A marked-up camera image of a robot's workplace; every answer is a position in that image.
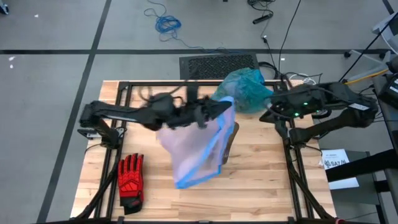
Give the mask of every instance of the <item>concrete floor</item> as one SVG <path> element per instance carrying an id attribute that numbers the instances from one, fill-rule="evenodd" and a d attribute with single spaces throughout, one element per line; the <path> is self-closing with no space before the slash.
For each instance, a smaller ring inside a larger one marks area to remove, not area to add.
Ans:
<path id="1" fill-rule="evenodd" d="M 103 14 L 106 2 L 110 3 L 109 13 Z M 261 12 L 251 9 L 246 1 L 157 2 L 163 2 L 168 14 L 181 20 L 179 37 L 190 45 L 207 49 L 266 47 L 260 39 L 265 23 L 251 23 Z M 272 49 L 280 48 L 297 2 L 277 0 L 271 4 L 275 15 L 265 35 Z M 8 0 L 7 3 L 11 14 L 0 16 L 0 220 L 10 224 L 37 221 L 62 147 L 67 150 L 65 162 L 61 164 L 58 185 L 50 200 L 47 221 L 66 220 L 72 209 L 87 144 L 76 132 L 78 125 L 73 119 L 80 114 L 77 112 L 81 105 L 98 98 L 103 80 L 177 80 L 180 78 L 178 58 L 186 56 L 167 51 L 95 55 L 96 48 L 168 50 L 186 47 L 175 40 L 159 42 L 154 29 L 155 18 L 144 16 L 143 11 L 155 7 L 162 13 L 162 8 L 146 1 Z M 391 5 L 398 10 L 397 1 L 391 1 Z M 96 35 L 101 15 L 106 19 L 105 25 Z M 323 73 L 323 82 L 337 81 L 355 60 L 354 57 L 345 59 L 342 52 L 364 49 L 374 38 L 371 27 L 387 16 L 382 0 L 303 0 L 284 47 L 291 51 L 282 55 L 285 60 L 281 62 L 281 72 Z M 387 46 L 379 39 L 371 48 L 386 49 Z M 315 54 L 317 51 L 311 49 L 331 51 Z M 267 54 L 257 57 L 259 61 L 271 61 Z M 371 62 L 362 60 L 350 75 L 372 66 Z M 263 75 L 273 76 L 266 70 Z M 366 84 L 353 88 L 360 90 Z M 62 143 L 70 134 L 67 126 L 72 135 L 70 141 Z M 376 144 L 374 139 L 382 140 L 384 145 Z M 322 139 L 320 145 L 370 151 L 371 154 L 391 148 L 384 123 L 375 123 L 366 129 L 335 131 Z M 383 200 L 389 222 L 398 223 L 391 196 L 384 194 Z M 375 212 L 373 206 L 343 203 L 338 198 L 335 198 L 335 207 L 341 218 Z M 356 220 L 378 222 L 375 214 Z"/>

